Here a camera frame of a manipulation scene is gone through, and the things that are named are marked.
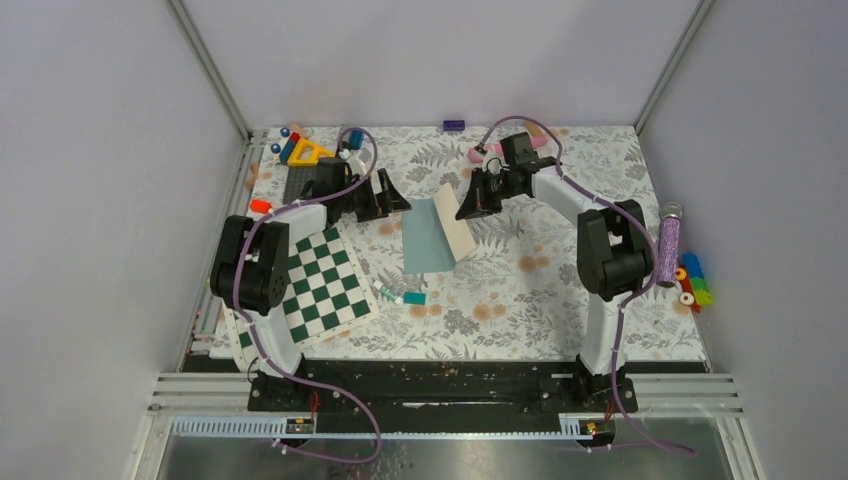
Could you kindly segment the green white glue stick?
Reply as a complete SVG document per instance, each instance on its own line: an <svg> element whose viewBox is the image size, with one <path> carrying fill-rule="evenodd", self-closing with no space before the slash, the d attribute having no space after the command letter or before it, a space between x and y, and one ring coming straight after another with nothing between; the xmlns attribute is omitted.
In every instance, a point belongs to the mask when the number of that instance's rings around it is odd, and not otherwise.
<svg viewBox="0 0 848 480"><path fill-rule="evenodd" d="M392 302L396 305L401 305L403 303L403 298L397 292L395 292L390 287L388 287L386 284L384 284L382 281L375 280L373 282L373 285L376 288L376 290L383 297L385 297L388 301L390 301L390 302Z"/></svg>

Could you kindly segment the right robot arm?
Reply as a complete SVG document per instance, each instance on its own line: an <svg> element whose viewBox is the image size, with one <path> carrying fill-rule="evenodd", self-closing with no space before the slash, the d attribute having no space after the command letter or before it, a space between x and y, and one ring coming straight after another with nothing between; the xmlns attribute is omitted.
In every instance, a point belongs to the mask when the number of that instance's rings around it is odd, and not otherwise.
<svg viewBox="0 0 848 480"><path fill-rule="evenodd" d="M455 217L494 215L501 212L504 200L527 196L548 205L576 228L578 278L590 298L571 396L583 410L597 412L624 385L624 309L648 289L654 274L655 245L642 207L635 200L612 202L590 192L565 172L560 157L540 157L527 133L506 137L500 146L496 171L472 170Z"/></svg>

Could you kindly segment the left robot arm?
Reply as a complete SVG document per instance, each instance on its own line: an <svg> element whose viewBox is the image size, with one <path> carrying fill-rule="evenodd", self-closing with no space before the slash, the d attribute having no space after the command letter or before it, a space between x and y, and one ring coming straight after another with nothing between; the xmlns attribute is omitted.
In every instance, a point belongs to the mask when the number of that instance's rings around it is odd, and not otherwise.
<svg viewBox="0 0 848 480"><path fill-rule="evenodd" d="M247 361L277 376L272 398L288 411L309 401L296 375L302 350L377 317L376 297L338 220L406 212L411 204L384 169L324 157L294 200L259 219L231 215L223 225L210 289L242 328Z"/></svg>

